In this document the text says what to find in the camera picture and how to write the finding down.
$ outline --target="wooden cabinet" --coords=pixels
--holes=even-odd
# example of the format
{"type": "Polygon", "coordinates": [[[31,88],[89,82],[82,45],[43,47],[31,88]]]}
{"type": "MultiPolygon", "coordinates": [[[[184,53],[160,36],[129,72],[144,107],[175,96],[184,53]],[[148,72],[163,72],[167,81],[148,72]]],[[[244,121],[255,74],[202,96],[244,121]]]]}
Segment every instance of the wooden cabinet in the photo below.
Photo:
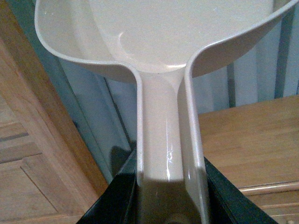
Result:
{"type": "Polygon", "coordinates": [[[0,0],[0,224],[75,224],[106,187],[0,0]]]}
{"type": "Polygon", "coordinates": [[[281,224],[299,224],[299,95],[199,115],[204,155],[281,224]]]}

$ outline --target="wooden drawer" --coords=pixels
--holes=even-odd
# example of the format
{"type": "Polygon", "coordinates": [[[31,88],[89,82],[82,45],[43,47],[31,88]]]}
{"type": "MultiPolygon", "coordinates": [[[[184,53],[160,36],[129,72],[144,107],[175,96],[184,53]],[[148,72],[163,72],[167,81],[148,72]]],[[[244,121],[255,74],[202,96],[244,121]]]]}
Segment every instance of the wooden drawer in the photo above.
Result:
{"type": "Polygon", "coordinates": [[[247,196],[279,224],[299,224],[299,191],[247,196]]]}
{"type": "Polygon", "coordinates": [[[288,207],[299,204],[299,190],[247,196],[261,209],[288,207]]]}
{"type": "Polygon", "coordinates": [[[279,224],[299,224],[299,214],[274,216],[272,218],[279,224]]]}

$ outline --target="beige plastic scoop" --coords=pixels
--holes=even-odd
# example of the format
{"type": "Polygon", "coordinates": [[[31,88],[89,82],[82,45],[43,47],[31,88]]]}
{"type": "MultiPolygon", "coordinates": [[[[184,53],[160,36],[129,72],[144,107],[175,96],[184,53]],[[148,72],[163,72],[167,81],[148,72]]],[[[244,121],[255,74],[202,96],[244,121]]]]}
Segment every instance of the beige plastic scoop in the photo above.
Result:
{"type": "Polygon", "coordinates": [[[209,223],[192,76],[245,54],[298,0],[37,0],[52,54],[137,83],[139,223],[209,223]]]}

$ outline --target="wooden countertop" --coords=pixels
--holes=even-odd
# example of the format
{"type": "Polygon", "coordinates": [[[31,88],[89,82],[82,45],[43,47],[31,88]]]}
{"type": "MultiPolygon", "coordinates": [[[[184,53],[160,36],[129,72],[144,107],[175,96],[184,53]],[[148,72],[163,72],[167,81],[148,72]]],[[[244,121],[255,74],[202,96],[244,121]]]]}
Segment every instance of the wooden countertop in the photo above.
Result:
{"type": "Polygon", "coordinates": [[[204,155],[245,195],[299,190],[299,95],[199,115],[204,155]]]}

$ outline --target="cabinet panel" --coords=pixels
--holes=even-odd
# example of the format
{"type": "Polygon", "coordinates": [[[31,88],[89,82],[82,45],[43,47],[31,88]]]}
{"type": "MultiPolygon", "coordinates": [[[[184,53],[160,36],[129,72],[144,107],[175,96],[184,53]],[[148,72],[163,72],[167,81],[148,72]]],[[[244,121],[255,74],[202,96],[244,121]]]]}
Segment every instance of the cabinet panel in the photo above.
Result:
{"type": "Polygon", "coordinates": [[[30,136],[0,141],[0,163],[21,160],[23,157],[40,153],[30,136]]]}
{"type": "Polygon", "coordinates": [[[299,203],[299,191],[287,191],[263,195],[252,195],[247,197],[261,209],[270,209],[286,205],[297,205],[299,203]]]}
{"type": "Polygon", "coordinates": [[[0,221],[56,214],[56,209],[21,165],[22,161],[0,164],[0,221]]]}
{"type": "Polygon", "coordinates": [[[0,141],[21,133],[26,133],[26,130],[0,95],[0,141]]]}

